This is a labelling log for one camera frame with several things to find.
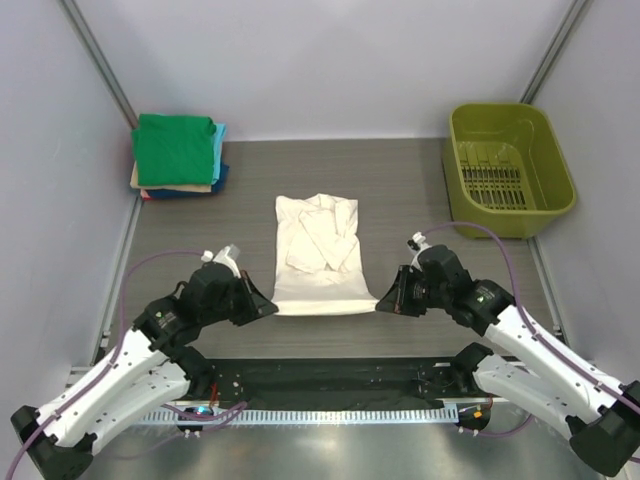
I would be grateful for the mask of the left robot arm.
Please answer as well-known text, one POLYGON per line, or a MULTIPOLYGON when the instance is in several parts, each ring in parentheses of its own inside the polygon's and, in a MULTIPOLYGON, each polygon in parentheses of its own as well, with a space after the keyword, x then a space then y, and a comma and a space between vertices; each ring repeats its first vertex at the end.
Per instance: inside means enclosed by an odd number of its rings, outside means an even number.
POLYGON ((72 387, 40 407, 11 416, 27 455, 45 479, 77 479, 93 458, 140 416, 168 402, 204 398, 215 369, 192 347, 201 330, 273 315, 246 271, 213 260, 150 302, 112 351, 72 387))

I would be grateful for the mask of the white t shirt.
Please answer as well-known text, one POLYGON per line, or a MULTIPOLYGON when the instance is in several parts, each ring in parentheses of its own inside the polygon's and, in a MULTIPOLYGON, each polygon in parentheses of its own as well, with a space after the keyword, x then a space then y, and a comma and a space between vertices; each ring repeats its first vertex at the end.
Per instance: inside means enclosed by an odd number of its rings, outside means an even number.
POLYGON ((363 272, 358 201, 328 194, 279 196, 272 302, 280 316, 372 312, 377 299, 363 272))

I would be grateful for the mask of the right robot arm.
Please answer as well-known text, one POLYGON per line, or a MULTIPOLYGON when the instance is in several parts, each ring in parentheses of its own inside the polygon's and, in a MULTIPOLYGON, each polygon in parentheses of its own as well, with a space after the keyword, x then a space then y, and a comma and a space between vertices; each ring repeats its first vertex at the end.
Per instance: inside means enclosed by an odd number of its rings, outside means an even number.
POLYGON ((581 358, 512 293, 472 278, 448 247, 413 239, 408 248, 412 261, 399 267, 377 310, 411 317, 442 310, 524 364, 514 367, 472 343, 452 361, 450 380, 458 393, 482 390, 519 406, 553 427, 601 475, 614 477, 633 461, 639 449, 638 382, 624 384, 581 358))

